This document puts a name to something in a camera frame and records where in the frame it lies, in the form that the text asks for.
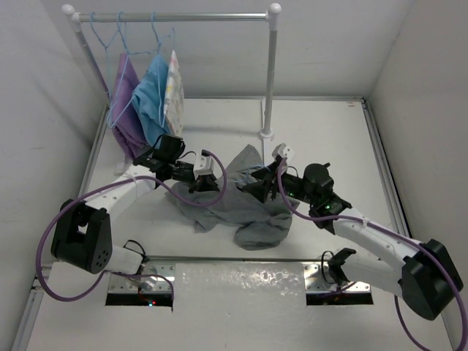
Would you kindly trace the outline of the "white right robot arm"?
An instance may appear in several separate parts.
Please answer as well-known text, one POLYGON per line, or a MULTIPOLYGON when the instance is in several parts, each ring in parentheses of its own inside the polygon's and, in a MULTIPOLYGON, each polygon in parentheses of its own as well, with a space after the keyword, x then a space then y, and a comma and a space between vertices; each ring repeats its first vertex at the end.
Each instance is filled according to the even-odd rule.
POLYGON ((355 249, 341 249, 328 261, 328 276, 333 283, 369 283, 402 298, 426 320, 434 320, 460 296, 464 283, 442 243, 434 239, 416 241, 367 219, 334 192, 327 165, 310 164, 302 177, 290 175, 285 168, 284 161, 277 159, 253 172, 255 181, 242 186, 242 191, 262 203, 277 195, 287 205, 292 200, 306 203, 306 220, 376 256, 376 260, 370 260, 355 249))

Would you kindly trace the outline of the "blue wire hanger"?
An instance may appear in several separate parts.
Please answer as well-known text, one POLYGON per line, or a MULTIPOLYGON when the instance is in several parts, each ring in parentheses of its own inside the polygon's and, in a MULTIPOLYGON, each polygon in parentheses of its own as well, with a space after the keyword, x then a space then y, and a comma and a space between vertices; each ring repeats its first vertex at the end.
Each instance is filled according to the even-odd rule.
POLYGON ((252 184, 257 181, 257 179, 252 175, 255 171, 266 169, 265 165, 252 165, 240 172, 240 178, 234 180, 235 184, 247 185, 252 184))

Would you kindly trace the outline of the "grey t shirt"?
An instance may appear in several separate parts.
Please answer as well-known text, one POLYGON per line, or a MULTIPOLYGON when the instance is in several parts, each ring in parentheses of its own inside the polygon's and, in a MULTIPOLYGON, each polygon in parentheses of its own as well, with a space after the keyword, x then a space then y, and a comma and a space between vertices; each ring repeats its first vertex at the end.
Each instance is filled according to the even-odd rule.
POLYGON ((177 182, 171 189, 180 197, 169 192, 167 200, 190 220, 197 233, 208 233, 218 224, 235 227, 234 243, 249 251, 277 247, 289 234, 293 215, 281 198, 261 203, 252 195, 242 192, 245 185, 235 184, 240 172, 252 165, 261 165, 260 154, 252 145, 247 145, 226 167, 227 189, 223 198, 213 206, 195 207, 186 204, 204 205, 218 196, 218 192, 189 193, 186 184, 177 182))

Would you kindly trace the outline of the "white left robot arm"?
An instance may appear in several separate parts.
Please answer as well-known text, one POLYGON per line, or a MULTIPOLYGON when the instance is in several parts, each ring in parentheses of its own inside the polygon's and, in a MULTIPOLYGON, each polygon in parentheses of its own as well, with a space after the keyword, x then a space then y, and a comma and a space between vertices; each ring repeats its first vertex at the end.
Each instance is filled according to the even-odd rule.
POLYGON ((181 137, 161 135, 147 152, 137 157, 116 181, 96 189, 61 207, 50 252, 66 263, 92 274, 104 270, 135 275, 145 256, 113 244, 112 223, 139 197, 164 186, 167 180, 188 185, 188 192, 215 192, 205 203, 218 203, 226 184, 218 184, 214 163, 218 159, 209 151, 197 154, 194 163, 180 160, 185 144, 181 137))

